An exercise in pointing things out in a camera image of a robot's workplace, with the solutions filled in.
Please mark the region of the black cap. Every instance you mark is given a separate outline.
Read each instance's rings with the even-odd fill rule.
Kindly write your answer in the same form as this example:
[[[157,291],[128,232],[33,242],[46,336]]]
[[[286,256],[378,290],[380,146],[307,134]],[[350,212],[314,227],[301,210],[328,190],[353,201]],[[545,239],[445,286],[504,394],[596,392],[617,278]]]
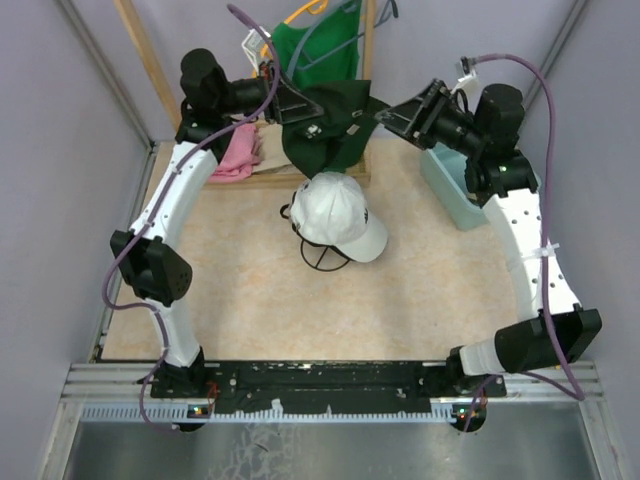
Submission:
[[[378,125],[375,115],[389,105],[371,95],[369,80],[316,84],[302,94],[323,114],[282,128],[285,155],[309,179],[321,172],[346,172],[360,161]]]

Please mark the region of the black wire hat stand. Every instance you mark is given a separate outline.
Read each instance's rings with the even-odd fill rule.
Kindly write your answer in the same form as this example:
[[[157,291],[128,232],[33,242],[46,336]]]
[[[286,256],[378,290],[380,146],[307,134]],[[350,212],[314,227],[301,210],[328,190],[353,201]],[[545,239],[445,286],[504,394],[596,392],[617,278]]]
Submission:
[[[299,242],[299,253],[300,253],[300,256],[301,256],[303,262],[308,267],[310,267],[314,271],[318,271],[318,272],[322,272],[322,273],[332,273],[332,272],[336,272],[336,271],[339,271],[339,270],[343,269],[349,263],[352,262],[351,258],[349,258],[345,254],[341,253],[334,246],[317,244],[317,243],[313,243],[313,242],[310,242],[310,241],[306,240],[298,232],[297,228],[293,225],[293,220],[291,219],[291,215],[290,215],[290,207],[291,206],[292,206],[291,203],[286,203],[286,204],[282,205],[280,207],[280,209],[279,209],[279,216],[282,219],[287,220],[291,224],[292,231],[299,237],[299,239],[300,239],[300,242]],[[307,254],[306,254],[306,248],[307,247],[310,247],[310,248],[315,249],[317,251],[317,256],[316,256],[315,259],[309,259],[308,258]],[[335,265],[335,266],[329,266],[329,267],[324,266],[323,265],[324,261],[331,255],[336,256],[337,258],[340,258],[341,259],[340,263]]]

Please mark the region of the white cap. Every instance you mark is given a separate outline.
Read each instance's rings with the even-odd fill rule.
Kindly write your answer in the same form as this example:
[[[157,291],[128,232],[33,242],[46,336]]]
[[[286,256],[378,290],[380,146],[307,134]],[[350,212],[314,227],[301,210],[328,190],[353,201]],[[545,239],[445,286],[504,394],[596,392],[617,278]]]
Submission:
[[[380,257],[389,238],[361,186],[342,173],[324,172],[305,180],[292,195],[289,221],[305,241],[358,263]]]

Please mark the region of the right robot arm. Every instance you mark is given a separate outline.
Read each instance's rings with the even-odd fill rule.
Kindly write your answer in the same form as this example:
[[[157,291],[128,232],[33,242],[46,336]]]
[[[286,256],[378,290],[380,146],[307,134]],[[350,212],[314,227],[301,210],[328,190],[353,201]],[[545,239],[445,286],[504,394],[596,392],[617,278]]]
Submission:
[[[451,350],[446,380],[461,396],[473,393],[484,376],[573,363],[602,328],[599,312],[581,305],[543,234],[539,184],[517,147],[524,115],[522,93],[513,86],[485,87],[469,111],[462,95],[433,80],[416,97],[375,116],[422,150],[442,144],[465,156],[466,188],[504,249],[517,320],[487,340]]]

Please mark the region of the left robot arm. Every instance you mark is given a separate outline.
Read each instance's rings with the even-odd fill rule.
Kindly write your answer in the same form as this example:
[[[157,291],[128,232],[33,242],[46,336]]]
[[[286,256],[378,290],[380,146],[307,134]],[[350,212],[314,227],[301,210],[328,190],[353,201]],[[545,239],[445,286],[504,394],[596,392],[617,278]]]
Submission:
[[[153,378],[194,397],[206,389],[208,373],[184,300],[193,279],[192,267],[176,250],[184,223],[239,127],[259,116],[287,125],[324,110],[275,60],[263,63],[254,78],[230,81],[214,55],[199,48],[183,57],[180,69],[185,99],[176,144],[150,202],[127,230],[112,234],[110,271],[132,288],[134,307],[148,309],[155,319],[162,350]]]

